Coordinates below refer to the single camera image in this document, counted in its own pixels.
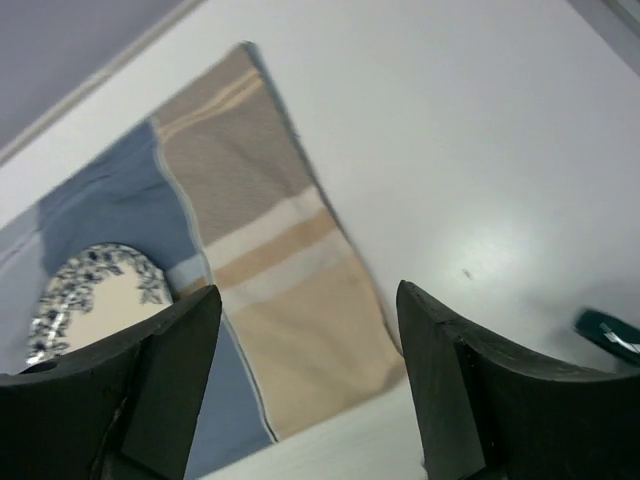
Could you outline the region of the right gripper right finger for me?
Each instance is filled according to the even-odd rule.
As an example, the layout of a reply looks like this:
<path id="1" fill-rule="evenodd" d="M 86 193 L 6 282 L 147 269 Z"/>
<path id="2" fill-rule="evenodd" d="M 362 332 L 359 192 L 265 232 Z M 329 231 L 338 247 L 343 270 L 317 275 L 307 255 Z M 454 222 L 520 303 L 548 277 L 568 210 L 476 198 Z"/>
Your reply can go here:
<path id="1" fill-rule="evenodd" d="M 431 479 L 635 479 L 639 371 L 555 359 L 402 281 L 396 309 Z"/>

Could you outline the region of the blue floral ceramic plate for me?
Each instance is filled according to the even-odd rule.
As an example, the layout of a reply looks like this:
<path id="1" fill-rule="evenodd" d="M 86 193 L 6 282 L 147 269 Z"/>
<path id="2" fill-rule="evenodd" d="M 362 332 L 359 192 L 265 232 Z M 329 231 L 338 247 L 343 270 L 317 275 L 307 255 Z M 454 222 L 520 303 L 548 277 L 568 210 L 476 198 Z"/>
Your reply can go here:
<path id="1" fill-rule="evenodd" d="M 163 271 L 147 256 L 121 244 L 88 247 L 45 287 L 29 329 L 26 364 L 88 346 L 172 303 Z"/>

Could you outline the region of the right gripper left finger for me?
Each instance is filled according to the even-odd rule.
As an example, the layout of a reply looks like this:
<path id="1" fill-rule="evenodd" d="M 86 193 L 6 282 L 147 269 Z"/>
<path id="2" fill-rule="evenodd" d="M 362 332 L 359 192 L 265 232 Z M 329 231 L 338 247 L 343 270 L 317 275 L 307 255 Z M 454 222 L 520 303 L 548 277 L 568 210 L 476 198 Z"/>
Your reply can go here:
<path id="1" fill-rule="evenodd" d="M 1 377 L 4 479 L 181 479 L 216 349 L 206 286 L 89 346 Z"/>

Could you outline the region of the blue beige plaid cloth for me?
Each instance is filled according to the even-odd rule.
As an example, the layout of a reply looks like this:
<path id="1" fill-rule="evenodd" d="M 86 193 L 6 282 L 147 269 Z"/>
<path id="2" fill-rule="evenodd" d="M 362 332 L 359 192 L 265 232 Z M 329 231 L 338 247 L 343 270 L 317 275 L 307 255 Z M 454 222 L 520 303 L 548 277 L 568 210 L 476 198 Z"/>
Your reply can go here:
<path id="1" fill-rule="evenodd" d="M 39 299 L 97 244 L 129 246 L 173 300 L 212 283 L 218 345 L 186 467 L 196 479 L 404 376 L 256 45 L 236 46 L 1 231 L 1 369 L 25 369 Z"/>

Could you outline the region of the dark teal cup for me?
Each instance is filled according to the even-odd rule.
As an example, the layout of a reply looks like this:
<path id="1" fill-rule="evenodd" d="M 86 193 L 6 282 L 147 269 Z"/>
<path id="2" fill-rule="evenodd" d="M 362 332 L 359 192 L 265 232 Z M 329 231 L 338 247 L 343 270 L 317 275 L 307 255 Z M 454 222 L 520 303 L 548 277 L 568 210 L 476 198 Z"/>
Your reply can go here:
<path id="1" fill-rule="evenodd" d="M 574 322 L 575 331 L 620 361 L 639 366 L 639 329 L 607 313 L 585 309 Z"/>

